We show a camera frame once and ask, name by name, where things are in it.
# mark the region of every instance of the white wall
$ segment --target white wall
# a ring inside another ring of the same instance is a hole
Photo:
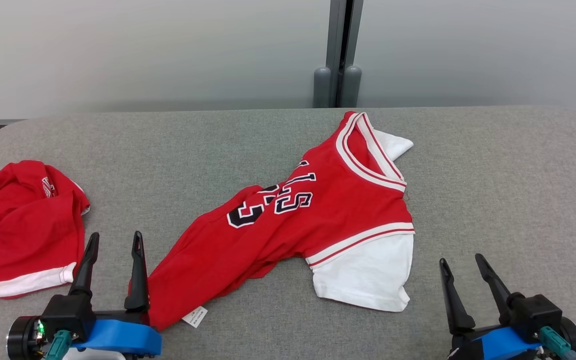
[[[359,107],[576,108],[576,0],[363,0]]]
[[[0,119],[309,108],[327,0],[0,0]]]

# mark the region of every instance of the robotic arm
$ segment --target robotic arm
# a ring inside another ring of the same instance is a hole
[[[132,240],[132,287],[125,310],[93,311],[92,267],[99,233],[88,240],[68,294],[56,294],[40,316],[18,317],[6,337],[10,360],[129,359],[162,354],[162,336],[149,326],[148,282],[142,233]]]
[[[443,299],[452,334],[448,360],[576,360],[576,325],[546,296],[510,293],[480,253],[475,260],[499,310],[499,325],[475,328],[455,289],[446,259],[439,260]]]

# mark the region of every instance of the teal connector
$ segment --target teal connector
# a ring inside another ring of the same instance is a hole
[[[576,352],[570,348],[569,342],[561,337],[550,326],[544,326],[539,331],[539,341],[558,357],[565,360],[576,360]]]
[[[54,335],[50,349],[46,353],[46,360],[62,360],[68,350],[73,346],[73,335],[70,331],[59,330]]]

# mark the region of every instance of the clothing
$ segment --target clothing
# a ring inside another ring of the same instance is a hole
[[[0,297],[16,297],[73,281],[83,255],[82,189],[39,161],[0,171]]]
[[[151,325],[163,330],[295,256],[310,265],[320,297],[404,310],[414,228],[389,155],[411,146],[346,112],[286,181],[246,187],[190,225],[148,278]]]

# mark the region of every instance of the logo on shorts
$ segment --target logo on shorts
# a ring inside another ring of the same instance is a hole
[[[43,184],[43,193],[46,194],[46,198],[50,198],[51,196],[54,198],[55,187],[50,183],[50,180],[48,180],[48,176],[42,178],[41,183]]]

